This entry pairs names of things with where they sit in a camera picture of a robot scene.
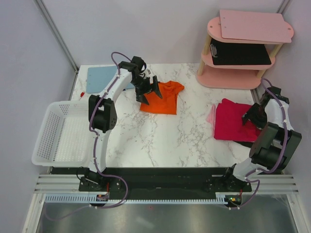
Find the magenta t shirt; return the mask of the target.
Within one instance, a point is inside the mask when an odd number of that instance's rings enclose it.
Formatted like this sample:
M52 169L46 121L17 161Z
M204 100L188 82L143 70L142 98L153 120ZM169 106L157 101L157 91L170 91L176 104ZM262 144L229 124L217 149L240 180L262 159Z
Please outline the magenta t shirt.
M255 142L261 130L251 121L242 122L243 115L251 108L249 104L222 99L217 105L214 138L216 140Z

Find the orange t shirt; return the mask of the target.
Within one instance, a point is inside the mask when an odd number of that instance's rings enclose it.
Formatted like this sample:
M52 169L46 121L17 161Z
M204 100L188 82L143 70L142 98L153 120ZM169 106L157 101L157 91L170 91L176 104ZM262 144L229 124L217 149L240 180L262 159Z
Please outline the orange t shirt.
M147 94L146 99L149 105L142 103L140 110L152 114L176 115L178 94L184 90L184 86L174 81L159 83L158 85L162 98L154 92Z

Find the black t shirt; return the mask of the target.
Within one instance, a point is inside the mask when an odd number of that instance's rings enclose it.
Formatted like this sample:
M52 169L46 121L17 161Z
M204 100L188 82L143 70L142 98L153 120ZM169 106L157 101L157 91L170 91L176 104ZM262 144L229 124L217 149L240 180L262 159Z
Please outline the black t shirt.
M254 144L253 142L242 142L242 141L235 141L235 142L247 148L252 148Z

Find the light pink t shirt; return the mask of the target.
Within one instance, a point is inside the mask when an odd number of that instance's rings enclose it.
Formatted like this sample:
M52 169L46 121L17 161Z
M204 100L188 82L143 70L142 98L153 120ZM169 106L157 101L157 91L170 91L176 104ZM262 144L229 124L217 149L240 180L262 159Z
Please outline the light pink t shirt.
M211 110L207 115L206 121L210 123L211 125L214 125L216 121L215 118L216 118L216 105L212 104Z

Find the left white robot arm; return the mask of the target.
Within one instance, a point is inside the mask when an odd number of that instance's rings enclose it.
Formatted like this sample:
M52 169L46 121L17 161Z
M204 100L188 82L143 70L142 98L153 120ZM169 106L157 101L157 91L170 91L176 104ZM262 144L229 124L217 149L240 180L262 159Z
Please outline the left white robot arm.
M129 62L122 61L116 67L116 74L108 85L88 99L89 130L95 133L89 169L98 173L106 169L107 144L118 119L115 103L127 85L131 83L135 87L137 102L149 105L146 95L151 93L162 98L157 76L150 78L144 74L147 66L141 57L134 56Z

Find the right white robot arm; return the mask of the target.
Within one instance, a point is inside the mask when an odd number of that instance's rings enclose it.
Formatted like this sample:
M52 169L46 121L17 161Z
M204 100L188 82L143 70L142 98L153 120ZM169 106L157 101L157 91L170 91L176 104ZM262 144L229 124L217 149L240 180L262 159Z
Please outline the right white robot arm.
M240 186L240 180L246 181L252 175L282 171L287 166L302 139L302 134L290 124L289 103L280 88L270 86L259 103L243 115L243 125L252 122L261 132L251 146L249 158L234 165L233 174L223 178L226 190L234 191Z

